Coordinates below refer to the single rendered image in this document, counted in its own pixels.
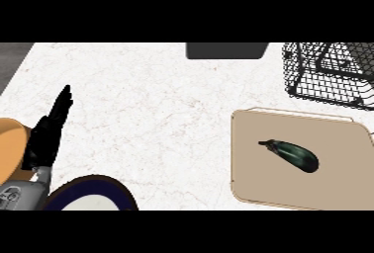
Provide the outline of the dark grey appliance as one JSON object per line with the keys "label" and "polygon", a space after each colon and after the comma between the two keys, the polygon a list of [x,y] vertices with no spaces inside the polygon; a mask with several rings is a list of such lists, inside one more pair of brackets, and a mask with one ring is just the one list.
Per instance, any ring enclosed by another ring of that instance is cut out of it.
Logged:
{"label": "dark grey appliance", "polygon": [[260,59],[266,42],[189,42],[188,59]]}

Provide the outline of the beige tray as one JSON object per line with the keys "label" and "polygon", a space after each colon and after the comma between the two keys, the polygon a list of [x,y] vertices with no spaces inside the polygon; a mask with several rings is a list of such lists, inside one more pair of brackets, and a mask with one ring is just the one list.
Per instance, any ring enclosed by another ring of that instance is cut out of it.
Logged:
{"label": "beige tray", "polygon": [[[303,172],[260,144],[306,148],[318,169]],[[236,111],[230,127],[230,186],[238,200],[312,210],[374,210],[374,138],[353,120]]]}

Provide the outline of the navy rimmed white plate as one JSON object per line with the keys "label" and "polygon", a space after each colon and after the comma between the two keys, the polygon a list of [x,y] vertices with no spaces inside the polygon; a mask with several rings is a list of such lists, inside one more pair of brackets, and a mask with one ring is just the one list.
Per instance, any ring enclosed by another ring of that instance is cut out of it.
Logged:
{"label": "navy rimmed white plate", "polygon": [[44,211],[136,211],[133,195],[114,178],[89,175],[72,179],[49,195]]}

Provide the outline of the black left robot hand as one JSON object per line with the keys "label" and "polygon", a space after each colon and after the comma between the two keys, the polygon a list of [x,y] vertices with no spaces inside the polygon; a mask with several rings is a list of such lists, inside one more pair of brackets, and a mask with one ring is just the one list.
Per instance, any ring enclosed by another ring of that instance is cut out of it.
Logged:
{"label": "black left robot hand", "polygon": [[72,98],[69,86],[65,85],[58,95],[50,113],[40,118],[38,123],[31,130],[24,153],[24,170],[32,170],[40,166],[53,166],[60,147],[62,126],[71,105]]}

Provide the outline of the dark green eggplant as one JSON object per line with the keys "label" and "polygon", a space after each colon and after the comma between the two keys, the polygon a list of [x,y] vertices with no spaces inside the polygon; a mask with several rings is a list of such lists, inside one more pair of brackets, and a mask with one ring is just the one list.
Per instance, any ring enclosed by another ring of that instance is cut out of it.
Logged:
{"label": "dark green eggplant", "polygon": [[306,173],[313,173],[318,169],[318,158],[315,154],[298,145],[269,139],[259,142],[288,163],[291,163]]}

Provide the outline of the orange bowl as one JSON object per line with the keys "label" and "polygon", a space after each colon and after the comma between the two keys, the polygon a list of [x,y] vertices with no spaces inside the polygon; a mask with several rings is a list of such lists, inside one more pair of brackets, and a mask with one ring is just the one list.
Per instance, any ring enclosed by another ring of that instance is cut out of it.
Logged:
{"label": "orange bowl", "polygon": [[29,180],[34,172],[22,169],[31,129],[16,120],[0,118],[0,185],[9,180]]}

